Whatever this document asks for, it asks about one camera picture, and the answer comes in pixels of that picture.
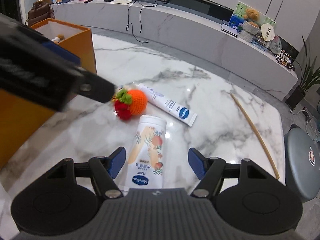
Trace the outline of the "potted green plant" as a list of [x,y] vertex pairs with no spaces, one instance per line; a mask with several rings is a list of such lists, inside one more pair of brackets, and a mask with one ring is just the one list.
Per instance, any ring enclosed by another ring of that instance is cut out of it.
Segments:
[[311,87],[319,85],[319,67],[316,67],[317,57],[312,59],[310,47],[306,44],[304,37],[302,37],[302,40],[305,53],[305,67],[304,69],[301,68],[302,74],[299,85],[285,101],[292,111],[296,108],[298,103],[305,98],[307,91]]

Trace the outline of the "orange crochet fruit toy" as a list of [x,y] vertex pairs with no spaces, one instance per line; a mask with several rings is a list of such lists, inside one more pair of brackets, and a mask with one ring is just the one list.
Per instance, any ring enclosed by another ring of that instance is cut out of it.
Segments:
[[118,89],[112,98],[112,102],[117,117],[123,121],[141,115],[148,104],[147,97],[141,90],[130,87]]

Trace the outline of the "brown bucket handbag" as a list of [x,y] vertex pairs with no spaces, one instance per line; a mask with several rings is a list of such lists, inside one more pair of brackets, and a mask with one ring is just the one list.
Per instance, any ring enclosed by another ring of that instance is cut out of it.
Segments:
[[25,25],[31,27],[47,18],[55,18],[54,10],[45,0],[38,0],[33,3],[32,8],[28,11]]

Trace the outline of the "grey round stool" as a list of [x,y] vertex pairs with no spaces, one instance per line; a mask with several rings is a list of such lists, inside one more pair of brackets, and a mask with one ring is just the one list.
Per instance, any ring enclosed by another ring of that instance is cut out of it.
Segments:
[[307,133],[295,124],[284,136],[285,184],[302,202],[319,193],[319,153]]

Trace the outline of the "white laptop on console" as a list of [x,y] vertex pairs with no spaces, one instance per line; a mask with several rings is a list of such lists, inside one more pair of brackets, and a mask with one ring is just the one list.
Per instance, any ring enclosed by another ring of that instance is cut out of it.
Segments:
[[238,31],[237,29],[234,29],[233,27],[229,26],[229,23],[227,21],[223,21],[221,24],[221,30],[225,33],[228,33],[234,37],[238,37]]

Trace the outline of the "teddy bear in basket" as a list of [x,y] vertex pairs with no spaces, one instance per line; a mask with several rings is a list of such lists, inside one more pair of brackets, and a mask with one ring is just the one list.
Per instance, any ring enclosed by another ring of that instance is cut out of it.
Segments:
[[243,15],[244,22],[242,24],[240,38],[249,43],[253,41],[253,37],[255,37],[260,30],[258,25],[259,17],[257,10],[250,7],[246,8],[245,14]]

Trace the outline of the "long wooden stick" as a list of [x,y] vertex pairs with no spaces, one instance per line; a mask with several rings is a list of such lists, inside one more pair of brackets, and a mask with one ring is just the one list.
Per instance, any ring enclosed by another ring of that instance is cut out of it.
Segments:
[[252,120],[250,119],[249,115],[246,113],[246,111],[244,110],[244,108],[242,107],[242,105],[240,104],[240,102],[237,100],[237,98],[231,93],[230,96],[232,97],[233,101],[235,102],[235,104],[237,105],[237,107],[240,109],[240,112],[243,114],[243,116],[245,117],[246,121],[248,122],[249,126],[251,127],[253,133],[255,134],[255,136],[257,137],[258,141],[260,142],[266,156],[267,159],[272,167],[272,170],[274,172],[274,175],[276,176],[276,179],[280,178],[280,174],[276,168],[276,165],[272,159],[272,156],[266,146],[266,144],[264,143],[258,129],[256,128],[256,126],[253,124]]

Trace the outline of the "white Vaseline tube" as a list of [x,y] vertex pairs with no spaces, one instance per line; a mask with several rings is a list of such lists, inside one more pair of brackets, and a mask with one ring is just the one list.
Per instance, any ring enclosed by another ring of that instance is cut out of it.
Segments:
[[193,125],[197,114],[188,107],[179,104],[177,101],[164,96],[143,83],[139,83],[137,87],[146,95],[149,103],[187,124],[189,127]]

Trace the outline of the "orange cardboard storage box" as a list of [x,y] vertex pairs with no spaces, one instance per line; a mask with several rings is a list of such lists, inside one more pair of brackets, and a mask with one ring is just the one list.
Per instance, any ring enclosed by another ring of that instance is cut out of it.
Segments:
[[1,167],[73,97],[68,60],[97,72],[91,29],[52,19],[27,27],[1,15]]

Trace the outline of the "round paper fan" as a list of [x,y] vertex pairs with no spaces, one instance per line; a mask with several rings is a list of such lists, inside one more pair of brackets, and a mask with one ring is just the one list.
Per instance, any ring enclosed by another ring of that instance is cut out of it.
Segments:
[[274,33],[274,28],[271,24],[269,23],[264,23],[261,25],[261,35],[264,41],[269,42],[274,39],[275,33]]

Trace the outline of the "white marble TV console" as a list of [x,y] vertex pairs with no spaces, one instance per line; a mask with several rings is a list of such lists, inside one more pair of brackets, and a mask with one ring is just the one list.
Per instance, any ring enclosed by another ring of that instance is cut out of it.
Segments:
[[134,34],[218,65],[283,100],[298,82],[275,57],[221,30],[207,18],[157,5],[73,1],[53,5],[56,19]]

